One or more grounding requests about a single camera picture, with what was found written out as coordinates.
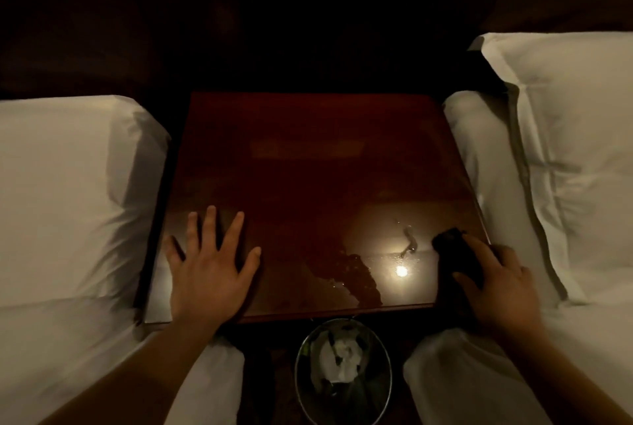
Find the crumpled white tissue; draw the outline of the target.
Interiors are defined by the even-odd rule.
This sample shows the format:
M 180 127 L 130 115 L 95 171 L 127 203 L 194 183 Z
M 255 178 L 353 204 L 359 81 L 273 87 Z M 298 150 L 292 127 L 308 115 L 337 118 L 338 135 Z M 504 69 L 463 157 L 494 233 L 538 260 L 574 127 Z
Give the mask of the crumpled white tissue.
M 318 353 L 318 364 L 324 379 L 332 384 L 351 383 L 361 368 L 363 349 L 357 341 L 358 332 L 342 330 L 341 334 L 322 332 L 324 342 Z

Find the person's left hand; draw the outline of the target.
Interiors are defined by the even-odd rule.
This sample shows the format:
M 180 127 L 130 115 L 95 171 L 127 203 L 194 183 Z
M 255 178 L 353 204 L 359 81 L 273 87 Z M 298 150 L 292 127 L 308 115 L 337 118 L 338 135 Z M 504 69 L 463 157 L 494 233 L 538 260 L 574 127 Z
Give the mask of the person's left hand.
M 238 283 L 241 269 L 236 256 L 244 220 L 245 214 L 238 212 L 217 252 L 202 254 L 202 223 L 198 213 L 189 213 L 183 250 L 186 263 L 181 272 L 170 272 L 171 323 L 167 329 L 198 329 L 213 335 L 242 308 L 251 287 Z

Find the white bed with pillow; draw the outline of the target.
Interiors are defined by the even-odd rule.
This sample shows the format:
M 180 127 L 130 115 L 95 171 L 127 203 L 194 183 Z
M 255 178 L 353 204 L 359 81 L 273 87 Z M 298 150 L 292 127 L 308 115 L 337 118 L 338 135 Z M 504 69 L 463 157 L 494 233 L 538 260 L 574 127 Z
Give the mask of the white bed with pillow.
M 633 415 L 633 299 L 616 305 L 565 304 L 526 198 L 508 105 L 462 91 L 444 113 L 493 243 L 513 248 L 533 275 L 555 345 Z M 423 425 L 551 425 L 518 370 L 490 339 L 460 329 L 424 338 L 403 365 Z

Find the person's left forearm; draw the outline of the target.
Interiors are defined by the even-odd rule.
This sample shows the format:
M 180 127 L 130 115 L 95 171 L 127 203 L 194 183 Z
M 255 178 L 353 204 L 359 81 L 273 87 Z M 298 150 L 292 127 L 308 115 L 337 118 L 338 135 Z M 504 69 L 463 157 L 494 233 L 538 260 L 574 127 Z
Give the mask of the person's left forearm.
M 175 319 L 39 425 L 164 425 L 220 322 Z

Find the dark wooden nightstand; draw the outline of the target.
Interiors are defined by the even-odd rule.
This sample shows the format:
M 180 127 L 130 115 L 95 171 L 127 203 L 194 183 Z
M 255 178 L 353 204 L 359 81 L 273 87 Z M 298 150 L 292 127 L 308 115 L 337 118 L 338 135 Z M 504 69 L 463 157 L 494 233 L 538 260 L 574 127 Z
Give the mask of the dark wooden nightstand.
M 238 264 L 261 247 L 242 324 L 431 307 L 432 239 L 457 228 L 488 241 L 442 107 L 421 94 L 191 94 L 168 152 L 136 305 L 171 319 L 163 237 L 217 209 L 219 241 L 245 214 Z

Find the shiny metal waste bin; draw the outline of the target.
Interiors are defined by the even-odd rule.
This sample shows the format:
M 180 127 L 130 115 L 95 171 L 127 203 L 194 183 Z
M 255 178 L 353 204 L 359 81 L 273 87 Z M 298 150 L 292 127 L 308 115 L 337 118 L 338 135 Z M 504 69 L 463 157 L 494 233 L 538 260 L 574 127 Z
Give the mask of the shiny metal waste bin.
M 322 332 L 358 332 L 363 349 L 360 373 L 351 383 L 332 384 L 324 379 L 318 353 Z M 368 326 L 355 319 L 323 322 L 303 340 L 294 365 L 298 403 L 311 425 L 377 425 L 389 404 L 393 372 L 383 342 Z

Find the white pillow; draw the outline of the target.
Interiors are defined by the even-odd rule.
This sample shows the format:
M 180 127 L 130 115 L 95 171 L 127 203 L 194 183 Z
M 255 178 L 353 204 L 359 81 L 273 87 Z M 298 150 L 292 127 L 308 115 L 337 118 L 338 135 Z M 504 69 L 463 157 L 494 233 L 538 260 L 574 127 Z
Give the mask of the white pillow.
M 633 303 L 633 32 L 488 33 L 551 267 L 577 304 Z

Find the person's right hand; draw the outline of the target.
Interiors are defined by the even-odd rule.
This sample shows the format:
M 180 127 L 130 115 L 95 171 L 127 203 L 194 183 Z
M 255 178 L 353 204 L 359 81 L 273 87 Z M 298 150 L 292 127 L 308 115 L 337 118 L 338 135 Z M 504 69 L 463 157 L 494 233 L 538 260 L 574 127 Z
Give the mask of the person's right hand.
M 486 276 L 487 310 L 473 310 L 479 323 L 499 341 L 547 339 L 532 272 L 521 264 L 514 249 L 488 245 L 468 234 L 463 239 Z

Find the white bed without pillow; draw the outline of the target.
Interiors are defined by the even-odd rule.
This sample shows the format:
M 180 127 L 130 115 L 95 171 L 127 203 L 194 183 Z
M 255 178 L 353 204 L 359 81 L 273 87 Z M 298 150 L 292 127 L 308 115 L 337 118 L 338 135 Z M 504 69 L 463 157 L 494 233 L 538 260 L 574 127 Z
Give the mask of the white bed without pillow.
M 124 96 L 0 101 L 0 425 L 39 425 L 156 334 L 132 300 L 169 140 Z M 164 425 L 237 425 L 244 356 L 216 335 Z

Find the person's right forearm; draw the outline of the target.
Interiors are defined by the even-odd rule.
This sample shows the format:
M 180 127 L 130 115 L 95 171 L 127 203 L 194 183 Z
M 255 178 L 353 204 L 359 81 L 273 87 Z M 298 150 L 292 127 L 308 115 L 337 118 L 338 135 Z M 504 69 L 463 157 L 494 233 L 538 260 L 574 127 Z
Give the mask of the person's right forearm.
M 553 425 L 633 425 L 633 417 L 573 365 L 544 329 L 505 331 L 495 340 Z

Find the dark cleaning cloth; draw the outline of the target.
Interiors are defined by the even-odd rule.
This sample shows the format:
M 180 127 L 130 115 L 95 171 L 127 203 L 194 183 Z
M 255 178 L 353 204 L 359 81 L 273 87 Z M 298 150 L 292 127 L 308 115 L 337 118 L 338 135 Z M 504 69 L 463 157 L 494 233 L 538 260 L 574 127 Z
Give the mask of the dark cleaning cloth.
M 460 327 L 477 327 L 477 320 L 468 299 L 453 274 L 458 272 L 469 277 L 478 289 L 484 285 L 483 269 L 474 251 L 463 239 L 457 228 L 448 229 L 432 239 L 432 247 L 438 255 L 437 297 L 435 306 L 444 310 Z

